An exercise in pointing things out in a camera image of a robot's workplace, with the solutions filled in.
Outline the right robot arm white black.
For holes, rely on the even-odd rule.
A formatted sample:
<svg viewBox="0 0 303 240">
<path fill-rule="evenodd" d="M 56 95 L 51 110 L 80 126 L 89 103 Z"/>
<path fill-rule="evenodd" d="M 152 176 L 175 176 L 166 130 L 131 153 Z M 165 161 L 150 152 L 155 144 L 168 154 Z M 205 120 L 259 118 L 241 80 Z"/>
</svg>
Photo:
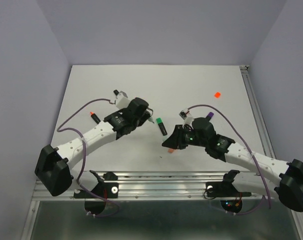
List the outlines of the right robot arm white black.
<svg viewBox="0 0 303 240">
<path fill-rule="evenodd" d="M 247 170 L 232 169 L 224 174 L 221 181 L 206 185 L 204 195 L 210 199 L 222 199 L 222 207 L 226 211 L 239 212 L 241 206 L 241 203 L 230 202 L 228 198 L 258 194 L 278 199 L 285 207 L 303 212 L 303 162 L 300 160 L 277 160 L 251 151 L 216 133 L 212 123 L 204 117 L 194 119 L 190 125 L 176 125 L 162 146 L 173 150 L 202 147 L 213 159 Z"/>
</svg>

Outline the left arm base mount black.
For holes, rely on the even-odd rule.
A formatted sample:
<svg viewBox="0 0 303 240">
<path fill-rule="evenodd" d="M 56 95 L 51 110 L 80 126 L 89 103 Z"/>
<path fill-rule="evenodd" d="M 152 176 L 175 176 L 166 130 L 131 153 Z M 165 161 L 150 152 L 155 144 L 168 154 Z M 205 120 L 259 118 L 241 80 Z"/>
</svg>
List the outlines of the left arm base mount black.
<svg viewBox="0 0 303 240">
<path fill-rule="evenodd" d="M 90 170 L 84 172 L 80 180 L 80 183 L 87 188 L 90 193 L 80 187 L 74 190 L 73 197 L 75 199 L 95 199 L 96 197 L 94 195 L 105 199 L 118 198 L 118 176 L 111 171 L 100 176 L 96 171 Z"/>
</svg>

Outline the black highlighter blue cap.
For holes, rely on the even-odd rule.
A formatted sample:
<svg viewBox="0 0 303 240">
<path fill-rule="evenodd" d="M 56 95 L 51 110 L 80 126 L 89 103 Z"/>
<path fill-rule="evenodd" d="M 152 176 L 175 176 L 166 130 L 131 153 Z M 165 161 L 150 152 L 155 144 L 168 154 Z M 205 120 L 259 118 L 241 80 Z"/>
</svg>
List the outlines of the black highlighter blue cap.
<svg viewBox="0 0 303 240">
<path fill-rule="evenodd" d="M 119 91 L 115 89 L 115 90 L 113 91 L 113 93 L 117 96 L 117 95 L 119 94 Z"/>
</svg>

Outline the pastel green highlighter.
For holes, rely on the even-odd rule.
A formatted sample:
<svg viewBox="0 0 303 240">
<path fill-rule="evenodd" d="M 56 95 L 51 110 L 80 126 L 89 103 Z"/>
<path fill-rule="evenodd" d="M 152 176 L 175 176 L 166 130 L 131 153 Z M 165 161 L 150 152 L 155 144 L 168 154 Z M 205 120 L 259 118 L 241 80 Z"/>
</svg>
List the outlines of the pastel green highlighter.
<svg viewBox="0 0 303 240">
<path fill-rule="evenodd" d="M 149 121 L 150 123 L 152 123 L 152 124 L 154 124 L 155 123 L 155 121 L 154 121 L 154 119 L 153 119 L 153 117 L 152 116 L 150 116 L 148 119 L 147 119 L 147 121 Z"/>
</svg>

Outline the black highlighter orange tip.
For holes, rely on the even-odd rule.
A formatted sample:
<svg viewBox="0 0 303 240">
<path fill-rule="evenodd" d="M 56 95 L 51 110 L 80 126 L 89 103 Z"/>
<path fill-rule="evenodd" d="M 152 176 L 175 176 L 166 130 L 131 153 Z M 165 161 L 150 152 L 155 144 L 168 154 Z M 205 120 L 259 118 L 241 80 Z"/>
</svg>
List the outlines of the black highlighter orange tip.
<svg viewBox="0 0 303 240">
<path fill-rule="evenodd" d="M 101 122 L 100 118 L 92 111 L 90 112 L 90 117 L 94 120 L 94 122 L 97 125 Z"/>
</svg>

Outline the black highlighter green cap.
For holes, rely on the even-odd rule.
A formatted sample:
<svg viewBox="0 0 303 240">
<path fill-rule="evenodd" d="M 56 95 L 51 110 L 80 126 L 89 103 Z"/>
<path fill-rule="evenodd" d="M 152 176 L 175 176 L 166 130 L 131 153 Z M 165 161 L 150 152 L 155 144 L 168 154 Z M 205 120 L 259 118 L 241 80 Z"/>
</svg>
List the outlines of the black highlighter green cap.
<svg viewBox="0 0 303 240">
<path fill-rule="evenodd" d="M 161 134 L 163 136 L 167 136 L 168 135 L 167 130 L 166 130 L 165 125 L 164 125 L 164 123 L 163 123 L 163 121 L 162 121 L 162 119 L 160 117 L 158 117 L 156 119 L 156 123 L 157 123 L 157 125 L 159 127 L 159 130 L 160 130 Z"/>
</svg>

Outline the black highlighter purple cap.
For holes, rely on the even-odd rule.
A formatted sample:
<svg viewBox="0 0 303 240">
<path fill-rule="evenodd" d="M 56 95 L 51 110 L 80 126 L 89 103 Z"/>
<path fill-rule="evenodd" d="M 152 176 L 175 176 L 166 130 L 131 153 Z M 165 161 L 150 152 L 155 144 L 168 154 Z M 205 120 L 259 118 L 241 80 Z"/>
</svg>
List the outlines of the black highlighter purple cap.
<svg viewBox="0 0 303 240">
<path fill-rule="evenodd" d="M 214 116 L 214 113 L 213 113 L 213 112 L 209 112 L 205 118 L 206 118 L 208 121 L 210 121 L 210 120 L 212 119 L 213 116 Z"/>
</svg>

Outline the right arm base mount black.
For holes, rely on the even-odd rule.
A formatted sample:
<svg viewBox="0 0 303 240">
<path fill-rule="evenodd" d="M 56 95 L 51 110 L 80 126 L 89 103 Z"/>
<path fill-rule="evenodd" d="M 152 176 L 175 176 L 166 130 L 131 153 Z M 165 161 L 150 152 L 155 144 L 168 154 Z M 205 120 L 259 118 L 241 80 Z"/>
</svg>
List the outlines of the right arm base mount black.
<svg viewBox="0 0 303 240">
<path fill-rule="evenodd" d="M 206 196 L 209 198 L 251 197 L 251 192 L 240 192 L 228 182 L 212 181 L 206 183 Z"/>
</svg>

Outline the orange pen cap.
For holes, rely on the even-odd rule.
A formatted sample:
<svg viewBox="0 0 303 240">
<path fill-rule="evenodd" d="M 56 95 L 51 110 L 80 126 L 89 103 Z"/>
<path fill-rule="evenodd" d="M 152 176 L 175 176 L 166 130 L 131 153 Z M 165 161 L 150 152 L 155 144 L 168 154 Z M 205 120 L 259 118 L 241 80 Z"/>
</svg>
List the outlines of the orange pen cap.
<svg viewBox="0 0 303 240">
<path fill-rule="evenodd" d="M 221 96 L 221 93 L 220 92 L 216 92 L 215 94 L 214 94 L 214 97 L 215 98 L 219 98 Z"/>
</svg>

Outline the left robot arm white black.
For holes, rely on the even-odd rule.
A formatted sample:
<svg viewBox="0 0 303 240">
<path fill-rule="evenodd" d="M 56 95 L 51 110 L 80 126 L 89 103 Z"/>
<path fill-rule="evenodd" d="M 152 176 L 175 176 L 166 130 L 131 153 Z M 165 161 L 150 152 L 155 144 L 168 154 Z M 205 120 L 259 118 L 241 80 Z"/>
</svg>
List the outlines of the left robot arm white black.
<svg viewBox="0 0 303 240">
<path fill-rule="evenodd" d="M 79 162 L 85 165 L 89 154 L 130 134 L 151 120 L 154 113 L 149 104 L 139 97 L 127 100 L 124 107 L 117 101 L 114 104 L 118 110 L 86 133 L 70 128 L 78 134 L 77 138 L 57 147 L 48 144 L 41 149 L 34 173 L 53 197 L 66 192 L 74 183 L 91 197 L 98 197 L 103 191 L 99 176 L 92 171 L 84 173 L 83 167 L 76 171 L 74 167 Z"/>
</svg>

